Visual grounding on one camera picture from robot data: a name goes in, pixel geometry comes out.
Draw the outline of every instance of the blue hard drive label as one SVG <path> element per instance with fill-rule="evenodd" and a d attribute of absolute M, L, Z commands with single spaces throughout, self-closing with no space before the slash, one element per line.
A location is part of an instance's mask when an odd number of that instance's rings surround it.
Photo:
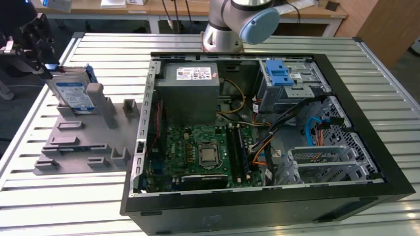
<path fill-rule="evenodd" d="M 85 87 L 82 83 L 58 82 L 56 85 L 66 105 L 77 113 L 84 113 L 93 110 L 93 103 L 85 93 Z"/>

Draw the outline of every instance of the metal table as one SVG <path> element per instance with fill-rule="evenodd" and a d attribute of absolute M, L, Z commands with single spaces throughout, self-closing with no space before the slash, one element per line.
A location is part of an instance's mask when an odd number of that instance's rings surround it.
<path fill-rule="evenodd" d="M 328 58 L 417 192 L 420 106 L 364 43 L 350 38 L 274 36 L 246 52 L 321 53 Z M 141 102 L 149 52 L 200 51 L 198 35 L 76 33 L 61 62 L 89 63 L 113 102 Z M 120 216 L 124 172 L 36 176 L 40 149 L 58 114 L 42 88 L 0 161 L 0 235 L 144 235 Z M 218 231 L 200 235 L 418 235 L 420 193 L 341 222 Z"/>

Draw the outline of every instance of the yellow wire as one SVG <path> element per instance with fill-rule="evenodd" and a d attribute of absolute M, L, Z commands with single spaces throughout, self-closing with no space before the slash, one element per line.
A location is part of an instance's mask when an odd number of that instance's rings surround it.
<path fill-rule="evenodd" d="M 237 87 L 237 85 L 228 79 L 224 79 L 226 80 L 228 82 L 230 82 L 230 84 L 233 85 L 233 87 L 238 90 L 238 92 L 241 93 L 241 96 L 242 96 L 242 103 L 241 103 L 241 106 L 234 109 L 234 110 L 230 110 L 230 111 L 226 111 L 226 112 L 217 112 L 217 114 L 230 114 L 230 113 L 234 113 L 237 111 L 240 111 L 245 105 L 245 95 L 244 95 L 244 92 L 241 91 L 241 89 Z"/>

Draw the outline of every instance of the red wire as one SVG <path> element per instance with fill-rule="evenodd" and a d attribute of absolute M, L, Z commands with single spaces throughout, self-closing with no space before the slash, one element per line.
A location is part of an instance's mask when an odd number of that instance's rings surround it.
<path fill-rule="evenodd" d="M 148 154 L 149 153 L 149 151 L 152 150 L 152 148 L 153 148 L 153 146 L 154 146 L 154 143 L 156 143 L 156 140 L 157 140 L 157 137 L 158 137 L 158 131 L 160 131 L 160 122 L 158 122 L 158 113 L 160 113 L 160 103 L 157 103 L 157 115 L 156 115 L 156 126 L 157 126 L 157 133 L 156 133 L 156 137 L 154 137 L 154 140 L 153 140 L 153 143 L 152 143 L 152 145 L 150 145 L 150 148 L 149 148 L 149 150 L 146 151 L 146 153 L 145 154 Z"/>

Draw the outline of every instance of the orange wire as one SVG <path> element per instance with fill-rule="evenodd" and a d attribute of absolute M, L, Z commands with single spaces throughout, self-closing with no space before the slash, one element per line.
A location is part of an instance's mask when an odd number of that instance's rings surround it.
<path fill-rule="evenodd" d="M 321 129 L 321 136 L 320 136 L 320 140 L 321 140 L 321 146 L 324 146 L 324 130 Z"/>
<path fill-rule="evenodd" d="M 257 151 L 253 160 L 252 160 L 252 164 L 258 164 L 258 165 L 266 165 L 266 163 L 264 162 L 257 162 L 257 156 L 260 155 L 261 151 L 264 150 L 264 147 L 269 144 L 269 142 L 273 140 L 273 137 L 270 137 L 270 139 L 266 141 L 266 143 L 264 143 L 262 147 L 260 148 L 260 150 Z"/>
<path fill-rule="evenodd" d="M 320 145 L 320 140 L 318 140 L 318 137 L 317 137 L 317 127 L 314 127 L 314 139 L 316 139 L 316 145 L 318 146 Z"/>

